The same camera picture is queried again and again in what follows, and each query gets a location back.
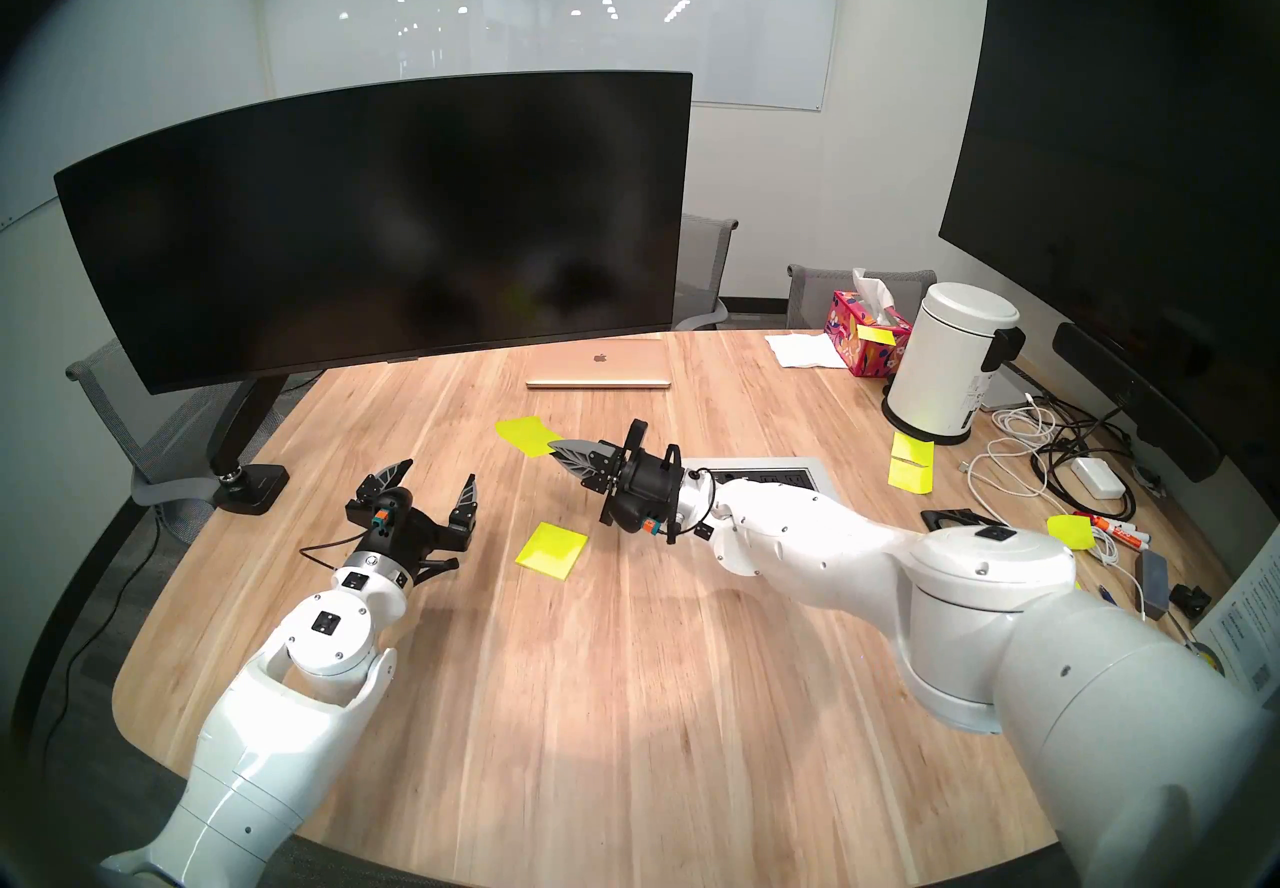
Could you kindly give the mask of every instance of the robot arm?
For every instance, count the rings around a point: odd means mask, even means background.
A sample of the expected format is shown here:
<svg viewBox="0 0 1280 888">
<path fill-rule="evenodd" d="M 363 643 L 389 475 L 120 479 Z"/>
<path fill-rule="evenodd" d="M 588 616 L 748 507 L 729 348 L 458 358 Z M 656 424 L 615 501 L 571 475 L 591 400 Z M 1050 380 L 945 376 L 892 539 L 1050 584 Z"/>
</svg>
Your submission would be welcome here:
<svg viewBox="0 0 1280 888">
<path fill-rule="evenodd" d="M 379 633 L 404 614 L 416 585 L 458 567 L 429 559 L 431 550 L 463 551 L 475 528 L 475 476 L 438 526 L 398 488 L 410 463 L 369 476 L 347 504 L 367 532 L 329 590 L 298 603 L 214 705 L 160 836 L 102 866 L 183 888 L 252 888 L 324 801 L 396 677 L 396 650 L 379 653 Z M 291 667 L 312 697 L 284 685 Z"/>
<path fill-rule="evenodd" d="M 607 496 L 602 521 L 622 511 L 631 532 L 695 532 L 727 571 L 874 626 L 925 710 L 1004 732 L 1085 884 L 1162 882 L 1270 729 L 1201 658 L 1076 590 L 1074 557 L 1052 537 L 914 534 L 794 486 L 716 484 L 681 468 L 678 448 L 658 462 L 643 436 L 636 421 L 622 448 L 550 447 Z"/>
</svg>

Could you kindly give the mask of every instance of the yellow sticky note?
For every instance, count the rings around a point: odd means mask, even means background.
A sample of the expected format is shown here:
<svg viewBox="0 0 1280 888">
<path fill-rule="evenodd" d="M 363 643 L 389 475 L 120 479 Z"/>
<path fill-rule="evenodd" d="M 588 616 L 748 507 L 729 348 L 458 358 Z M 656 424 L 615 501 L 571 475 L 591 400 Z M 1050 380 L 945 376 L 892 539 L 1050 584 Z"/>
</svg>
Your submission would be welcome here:
<svg viewBox="0 0 1280 888">
<path fill-rule="evenodd" d="M 886 330 L 882 326 L 863 326 L 858 325 L 858 337 L 863 340 L 872 340 L 877 344 L 888 344 L 893 347 L 897 342 L 893 339 L 893 331 Z"/>
<path fill-rule="evenodd" d="M 933 468 L 922 468 L 901 458 L 890 458 L 888 484 L 916 495 L 928 495 L 933 491 Z"/>
<path fill-rule="evenodd" d="M 586 534 L 575 534 L 550 523 L 539 523 L 516 563 L 564 581 L 586 545 Z"/>
<path fill-rule="evenodd" d="M 515 448 L 525 452 L 530 458 L 540 458 L 550 454 L 547 445 L 550 440 L 559 440 L 559 434 L 553 434 L 536 416 L 522 416 L 520 420 L 499 420 L 493 425 L 498 436 Z"/>
<path fill-rule="evenodd" d="M 933 467 L 933 441 L 916 440 L 904 434 L 901 430 L 893 432 L 893 449 L 890 452 L 895 458 L 922 464 L 925 468 Z"/>
<path fill-rule="evenodd" d="M 1093 546 L 1093 527 L 1087 516 L 1051 516 L 1044 521 L 1048 535 L 1057 537 L 1071 550 Z"/>
</svg>

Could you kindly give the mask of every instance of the gold laptop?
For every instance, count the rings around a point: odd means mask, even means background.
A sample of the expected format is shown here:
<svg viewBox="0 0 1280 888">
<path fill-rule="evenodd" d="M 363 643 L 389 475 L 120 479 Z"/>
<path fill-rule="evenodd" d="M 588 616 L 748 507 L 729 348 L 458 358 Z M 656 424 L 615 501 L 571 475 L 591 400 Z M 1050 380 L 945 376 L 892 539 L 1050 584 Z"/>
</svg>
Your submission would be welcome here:
<svg viewBox="0 0 1280 888">
<path fill-rule="evenodd" d="M 530 389 L 667 389 L 671 362 L 662 340 L 571 340 L 530 348 Z"/>
</svg>

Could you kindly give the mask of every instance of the whiteboard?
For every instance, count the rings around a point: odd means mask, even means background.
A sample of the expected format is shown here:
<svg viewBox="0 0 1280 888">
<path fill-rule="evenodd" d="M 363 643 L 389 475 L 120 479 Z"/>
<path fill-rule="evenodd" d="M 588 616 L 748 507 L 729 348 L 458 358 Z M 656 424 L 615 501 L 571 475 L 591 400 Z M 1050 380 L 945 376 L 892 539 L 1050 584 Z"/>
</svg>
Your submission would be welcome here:
<svg viewBox="0 0 1280 888">
<path fill-rule="evenodd" d="M 692 72 L 699 102 L 822 107 L 836 0 L 603 1 L 65 0 L 0 83 L 0 229 L 73 161 L 274 96 L 659 69 Z"/>
<path fill-rule="evenodd" d="M 161 127 L 265 100 L 253 0 L 64 0 L 0 81 L 0 230 L 54 173 Z"/>
</svg>

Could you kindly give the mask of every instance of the television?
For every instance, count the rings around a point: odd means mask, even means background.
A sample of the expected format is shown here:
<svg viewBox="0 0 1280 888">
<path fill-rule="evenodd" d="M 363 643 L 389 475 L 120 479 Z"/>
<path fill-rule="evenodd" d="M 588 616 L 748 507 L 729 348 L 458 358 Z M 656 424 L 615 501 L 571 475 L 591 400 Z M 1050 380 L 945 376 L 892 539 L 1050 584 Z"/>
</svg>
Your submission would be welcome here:
<svg viewBox="0 0 1280 888">
<path fill-rule="evenodd" d="M 1193 480 L 1225 454 L 1280 513 L 1277 72 L 1230 1 L 987 0 L 940 235 L 1062 312 L 1112 399 L 1149 384 Z"/>
<path fill-rule="evenodd" d="M 416 79 L 262 102 L 55 175 L 151 393 L 664 330 L 692 77 Z"/>
</svg>

